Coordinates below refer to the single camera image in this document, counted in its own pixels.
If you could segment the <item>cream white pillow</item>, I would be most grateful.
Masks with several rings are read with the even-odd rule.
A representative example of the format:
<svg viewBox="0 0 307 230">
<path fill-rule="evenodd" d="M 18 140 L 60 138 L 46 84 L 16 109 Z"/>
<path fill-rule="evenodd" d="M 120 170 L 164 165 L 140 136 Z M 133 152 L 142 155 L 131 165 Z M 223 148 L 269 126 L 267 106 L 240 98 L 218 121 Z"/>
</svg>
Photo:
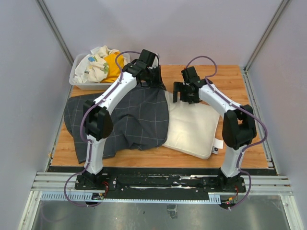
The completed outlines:
<svg viewBox="0 0 307 230">
<path fill-rule="evenodd" d="M 165 98 L 169 126 L 164 147 L 200 159 L 208 159 L 224 147 L 224 142 L 215 138 L 220 116 L 211 106 L 182 101 L 173 103 L 173 94 L 168 91 Z"/>
</svg>

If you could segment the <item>dark grey checked pillowcase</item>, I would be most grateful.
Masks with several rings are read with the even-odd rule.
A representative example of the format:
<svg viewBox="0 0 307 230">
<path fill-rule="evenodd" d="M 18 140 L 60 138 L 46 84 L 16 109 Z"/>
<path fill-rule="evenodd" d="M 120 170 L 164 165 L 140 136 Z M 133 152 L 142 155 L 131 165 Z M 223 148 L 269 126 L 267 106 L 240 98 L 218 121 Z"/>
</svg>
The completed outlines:
<svg viewBox="0 0 307 230">
<path fill-rule="evenodd" d="M 85 162 L 87 143 L 80 137 L 83 104 L 99 94 L 71 97 L 64 109 L 65 126 L 73 137 L 76 157 Z M 148 150 L 166 142 L 169 111 L 165 91 L 136 86 L 117 104 L 111 114 L 113 130 L 106 140 L 103 157 L 115 157 L 120 150 Z"/>
</svg>

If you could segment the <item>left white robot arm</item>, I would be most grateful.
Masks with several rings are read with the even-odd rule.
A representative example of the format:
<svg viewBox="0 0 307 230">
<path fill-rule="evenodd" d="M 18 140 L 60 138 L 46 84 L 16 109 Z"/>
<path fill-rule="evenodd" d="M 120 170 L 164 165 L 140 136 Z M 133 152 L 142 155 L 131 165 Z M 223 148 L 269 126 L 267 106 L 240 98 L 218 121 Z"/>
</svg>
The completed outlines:
<svg viewBox="0 0 307 230">
<path fill-rule="evenodd" d="M 80 137 L 87 143 L 87 154 L 81 174 L 91 189 L 106 184 L 102 178 L 102 158 L 106 140 L 114 126 L 111 114 L 117 104 L 143 82 L 151 88 L 163 85 L 159 56 L 146 49 L 138 54 L 137 59 L 119 68 L 119 77 L 103 94 L 83 105 Z"/>
</svg>

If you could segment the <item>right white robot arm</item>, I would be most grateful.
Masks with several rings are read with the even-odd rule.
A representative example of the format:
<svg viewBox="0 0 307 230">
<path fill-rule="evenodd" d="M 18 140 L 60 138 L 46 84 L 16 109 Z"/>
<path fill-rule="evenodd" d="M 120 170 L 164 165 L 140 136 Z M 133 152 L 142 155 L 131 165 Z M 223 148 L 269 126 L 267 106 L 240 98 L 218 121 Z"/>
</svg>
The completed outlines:
<svg viewBox="0 0 307 230">
<path fill-rule="evenodd" d="M 223 119 L 222 137 L 226 144 L 224 162 L 219 169 L 218 188 L 227 192 L 235 187 L 240 178 L 239 171 L 245 153 L 245 147 L 252 143 L 257 131 L 253 109 L 242 106 L 225 96 L 208 79 L 200 79 L 194 67 L 181 71 L 183 82 L 174 82 L 173 102 L 180 100 L 189 104 L 206 102 Z"/>
</svg>

